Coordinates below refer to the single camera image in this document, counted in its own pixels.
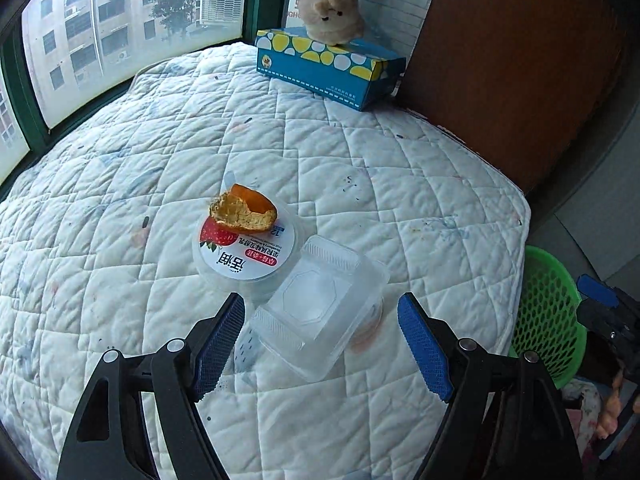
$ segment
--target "wooden board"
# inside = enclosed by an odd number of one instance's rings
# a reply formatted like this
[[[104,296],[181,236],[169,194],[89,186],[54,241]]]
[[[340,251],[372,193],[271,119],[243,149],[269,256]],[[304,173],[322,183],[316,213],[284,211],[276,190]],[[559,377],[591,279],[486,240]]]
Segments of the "wooden board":
[[[527,192],[611,88],[624,44],[605,0],[433,0],[398,102]]]

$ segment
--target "yogurt lid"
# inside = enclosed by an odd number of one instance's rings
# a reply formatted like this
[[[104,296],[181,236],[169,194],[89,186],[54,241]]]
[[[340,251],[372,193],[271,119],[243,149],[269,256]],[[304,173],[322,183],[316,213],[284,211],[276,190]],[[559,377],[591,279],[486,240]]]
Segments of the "yogurt lid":
[[[278,206],[278,219],[270,232],[238,235],[220,228],[209,216],[200,227],[198,250],[204,264],[233,280],[257,280],[278,270],[296,242],[294,222]]]

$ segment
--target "beige plush toy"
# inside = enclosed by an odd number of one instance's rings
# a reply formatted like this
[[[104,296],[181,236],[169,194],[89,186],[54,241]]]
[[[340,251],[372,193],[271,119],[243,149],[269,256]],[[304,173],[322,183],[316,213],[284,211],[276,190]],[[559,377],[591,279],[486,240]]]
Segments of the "beige plush toy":
[[[327,45],[349,43],[364,35],[358,0],[299,0],[307,35]]]

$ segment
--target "laundry basket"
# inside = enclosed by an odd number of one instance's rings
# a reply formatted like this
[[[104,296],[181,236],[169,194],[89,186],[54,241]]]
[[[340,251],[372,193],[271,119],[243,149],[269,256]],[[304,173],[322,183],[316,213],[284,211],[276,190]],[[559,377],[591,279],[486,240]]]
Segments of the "laundry basket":
[[[580,293],[562,264],[546,251],[527,246],[510,355],[537,352],[556,388],[571,380],[584,356],[587,330],[575,317],[579,303]]]

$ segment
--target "bed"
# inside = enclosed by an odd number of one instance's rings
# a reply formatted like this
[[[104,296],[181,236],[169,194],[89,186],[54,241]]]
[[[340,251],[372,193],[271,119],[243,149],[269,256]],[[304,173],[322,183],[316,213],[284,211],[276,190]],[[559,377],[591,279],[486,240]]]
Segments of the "bed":
[[[231,478],[413,477],[446,407],[398,328],[408,290],[506,354],[530,219],[520,190],[424,120],[386,103],[355,112],[259,75],[255,57],[236,43],[139,74],[0,204],[0,420],[41,478],[55,478],[103,352],[155,352],[222,305],[191,239],[227,171],[391,270],[379,328],[324,381],[258,361],[198,404]],[[145,409],[174,478],[152,397]]]

